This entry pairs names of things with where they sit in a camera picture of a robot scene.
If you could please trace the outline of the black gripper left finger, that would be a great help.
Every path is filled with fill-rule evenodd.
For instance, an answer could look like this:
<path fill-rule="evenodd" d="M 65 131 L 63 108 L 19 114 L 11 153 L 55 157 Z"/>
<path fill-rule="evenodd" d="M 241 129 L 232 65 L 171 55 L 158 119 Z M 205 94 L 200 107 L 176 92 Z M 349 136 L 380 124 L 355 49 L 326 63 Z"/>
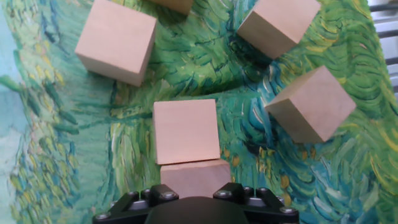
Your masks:
<path fill-rule="evenodd" d="M 107 212 L 95 215 L 92 224 L 142 224 L 154 207 L 178 199 L 179 195 L 165 184 L 128 192 L 114 201 Z"/>

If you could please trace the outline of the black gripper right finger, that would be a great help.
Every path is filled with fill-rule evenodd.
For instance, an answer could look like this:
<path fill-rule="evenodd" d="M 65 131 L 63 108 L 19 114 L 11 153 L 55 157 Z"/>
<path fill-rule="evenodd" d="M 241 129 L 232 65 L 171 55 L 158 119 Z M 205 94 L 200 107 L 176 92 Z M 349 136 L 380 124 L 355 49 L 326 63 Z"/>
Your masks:
<path fill-rule="evenodd" d="M 249 223 L 298 224 L 299 211 L 284 205 L 281 197 L 265 187 L 254 189 L 228 182 L 213 194 L 213 198 L 237 204 Z"/>

